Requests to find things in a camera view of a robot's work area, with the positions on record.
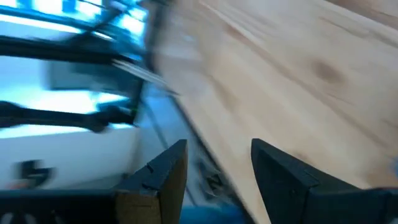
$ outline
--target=wood grain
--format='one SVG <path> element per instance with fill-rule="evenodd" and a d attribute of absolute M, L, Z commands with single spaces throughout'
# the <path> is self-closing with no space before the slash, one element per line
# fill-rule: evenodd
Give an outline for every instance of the wood grain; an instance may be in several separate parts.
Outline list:
<path fill-rule="evenodd" d="M 252 138 L 361 188 L 398 186 L 398 31 L 326 1 L 192 0 L 162 40 L 160 72 L 257 223 Z"/>

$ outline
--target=white surface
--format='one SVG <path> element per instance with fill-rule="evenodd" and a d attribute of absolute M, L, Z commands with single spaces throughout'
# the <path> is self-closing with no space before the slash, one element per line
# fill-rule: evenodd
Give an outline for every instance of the white surface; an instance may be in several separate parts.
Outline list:
<path fill-rule="evenodd" d="M 57 38 L 66 32 L 0 22 L 0 35 Z M 95 110 L 88 91 L 47 91 L 47 62 L 0 57 L 0 100 L 52 111 L 89 113 Z M 108 100 L 118 96 L 103 95 Z M 104 134 L 81 128 L 25 125 L 0 129 L 0 189 L 14 180 L 15 162 L 40 159 L 56 168 L 55 178 L 44 188 L 62 188 L 129 171 L 139 130 L 114 126 Z"/>

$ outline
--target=wooden board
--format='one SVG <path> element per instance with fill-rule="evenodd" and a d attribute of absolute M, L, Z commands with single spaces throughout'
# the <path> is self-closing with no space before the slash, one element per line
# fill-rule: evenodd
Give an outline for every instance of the wooden board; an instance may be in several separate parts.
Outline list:
<path fill-rule="evenodd" d="M 161 74 L 257 223 L 252 138 L 358 187 L 398 186 L 398 31 L 321 0 L 194 0 L 161 38 Z"/>

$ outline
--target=light wood surface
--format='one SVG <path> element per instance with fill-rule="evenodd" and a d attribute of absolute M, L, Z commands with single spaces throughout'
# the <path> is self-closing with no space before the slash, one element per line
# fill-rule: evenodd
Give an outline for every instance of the light wood surface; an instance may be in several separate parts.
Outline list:
<path fill-rule="evenodd" d="M 395 29 L 321 0 L 192 0 L 161 39 L 160 73 L 257 223 L 252 138 L 361 188 L 398 186 Z"/>

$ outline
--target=workbench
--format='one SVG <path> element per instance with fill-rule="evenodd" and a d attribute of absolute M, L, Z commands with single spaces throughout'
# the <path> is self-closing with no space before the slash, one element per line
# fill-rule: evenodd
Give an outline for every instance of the workbench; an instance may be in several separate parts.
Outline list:
<path fill-rule="evenodd" d="M 337 4 L 177 1 L 164 21 L 159 73 L 257 223 L 252 138 L 360 188 L 398 186 L 398 31 Z"/>

